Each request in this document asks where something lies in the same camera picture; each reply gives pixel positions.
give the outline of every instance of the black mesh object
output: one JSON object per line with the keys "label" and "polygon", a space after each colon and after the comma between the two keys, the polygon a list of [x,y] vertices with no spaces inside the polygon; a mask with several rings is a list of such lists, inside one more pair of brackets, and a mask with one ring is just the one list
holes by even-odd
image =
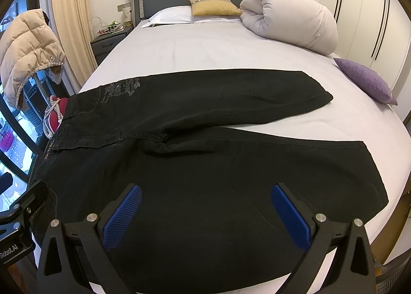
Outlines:
{"label": "black mesh object", "polygon": [[376,278],[377,294],[403,293],[401,288],[404,285],[402,283],[411,273],[410,259],[411,249],[382,267],[382,274]]}

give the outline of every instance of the beige curtain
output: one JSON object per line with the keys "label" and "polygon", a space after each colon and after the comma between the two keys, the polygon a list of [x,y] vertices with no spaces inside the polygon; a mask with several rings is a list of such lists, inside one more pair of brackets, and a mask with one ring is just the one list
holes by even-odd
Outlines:
{"label": "beige curtain", "polygon": [[90,41],[87,0],[51,0],[55,26],[73,75],[81,86],[97,68]]}

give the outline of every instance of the black jeans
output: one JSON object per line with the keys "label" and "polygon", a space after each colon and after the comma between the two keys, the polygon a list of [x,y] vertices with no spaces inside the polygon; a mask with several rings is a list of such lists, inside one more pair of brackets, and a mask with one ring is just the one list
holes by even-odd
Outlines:
{"label": "black jeans", "polygon": [[69,100],[36,179],[50,198],[34,223],[100,212],[129,183],[141,206],[109,251],[140,293],[219,293],[287,274],[301,257],[270,201],[285,183],[334,221],[388,202],[360,141],[276,137],[263,124],[332,100],[303,72],[207,70],[128,79]]}

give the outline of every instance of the white wardrobe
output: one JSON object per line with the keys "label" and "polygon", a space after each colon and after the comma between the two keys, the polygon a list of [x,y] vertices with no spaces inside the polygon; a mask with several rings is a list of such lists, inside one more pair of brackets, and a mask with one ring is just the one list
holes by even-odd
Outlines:
{"label": "white wardrobe", "polygon": [[411,21],[398,0],[320,0],[338,28],[335,53],[376,71],[393,88],[403,69]]}

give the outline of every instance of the gray nightstand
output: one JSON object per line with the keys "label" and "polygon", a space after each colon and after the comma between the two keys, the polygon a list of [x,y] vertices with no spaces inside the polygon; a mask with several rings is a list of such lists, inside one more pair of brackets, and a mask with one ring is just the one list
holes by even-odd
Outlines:
{"label": "gray nightstand", "polygon": [[121,40],[126,38],[131,31],[133,31],[133,27],[128,26],[124,28],[123,31],[103,34],[95,38],[91,42],[91,49],[93,50],[93,54],[96,57],[97,65],[102,63],[103,60],[107,57],[108,53],[110,53]]}

